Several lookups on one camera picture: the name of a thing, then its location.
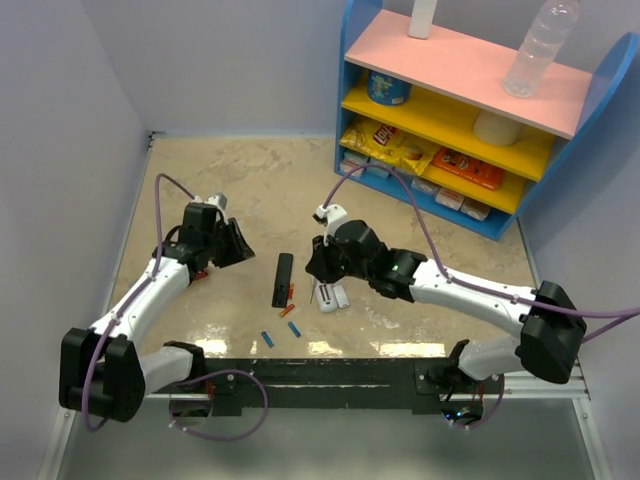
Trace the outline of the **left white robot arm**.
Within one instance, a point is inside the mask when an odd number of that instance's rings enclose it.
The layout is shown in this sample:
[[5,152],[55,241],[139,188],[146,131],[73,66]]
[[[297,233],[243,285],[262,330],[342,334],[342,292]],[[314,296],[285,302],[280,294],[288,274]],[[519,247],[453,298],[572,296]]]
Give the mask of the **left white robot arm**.
[[127,294],[89,328],[72,328],[61,342],[58,399],[61,407],[127,422],[143,399],[176,384],[185,392],[207,380],[202,348],[169,341],[153,354],[138,348],[173,300],[208,267],[225,268],[253,258],[222,194],[195,199],[180,225],[163,239]]

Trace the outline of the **white battery cover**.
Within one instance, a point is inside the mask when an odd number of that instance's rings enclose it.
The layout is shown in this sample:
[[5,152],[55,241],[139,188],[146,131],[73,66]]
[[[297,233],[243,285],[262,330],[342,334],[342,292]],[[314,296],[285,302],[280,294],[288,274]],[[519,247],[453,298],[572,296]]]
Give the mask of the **white battery cover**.
[[349,300],[346,295],[346,291],[341,285],[334,285],[334,295],[336,299],[336,303],[340,309],[345,309],[349,306]]

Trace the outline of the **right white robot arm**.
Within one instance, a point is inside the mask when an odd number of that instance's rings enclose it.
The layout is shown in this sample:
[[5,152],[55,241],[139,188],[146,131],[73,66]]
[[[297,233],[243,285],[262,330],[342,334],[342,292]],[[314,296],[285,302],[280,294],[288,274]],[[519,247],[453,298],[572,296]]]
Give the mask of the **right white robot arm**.
[[314,237],[305,270],[324,284],[358,278],[383,297],[447,307],[504,331],[505,337],[486,343],[460,343],[445,369],[448,386],[459,393],[492,375],[521,370],[565,384],[586,333],[584,319],[559,285],[544,281],[531,289],[442,273],[422,254],[387,247],[362,220]]

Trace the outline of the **black remote control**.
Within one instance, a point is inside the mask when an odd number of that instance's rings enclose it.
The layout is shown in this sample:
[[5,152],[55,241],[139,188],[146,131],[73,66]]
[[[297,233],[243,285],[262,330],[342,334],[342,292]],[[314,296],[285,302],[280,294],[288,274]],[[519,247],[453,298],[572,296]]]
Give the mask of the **black remote control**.
[[271,302],[271,306],[274,308],[285,308],[287,306],[293,259],[294,257],[291,253],[282,252],[278,256]]

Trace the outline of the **white remote control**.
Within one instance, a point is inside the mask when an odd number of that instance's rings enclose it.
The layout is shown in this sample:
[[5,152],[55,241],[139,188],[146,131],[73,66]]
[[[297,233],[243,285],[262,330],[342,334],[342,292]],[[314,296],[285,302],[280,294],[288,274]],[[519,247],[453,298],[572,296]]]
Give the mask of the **white remote control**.
[[331,284],[317,283],[314,287],[314,298],[321,313],[332,313],[339,308]]

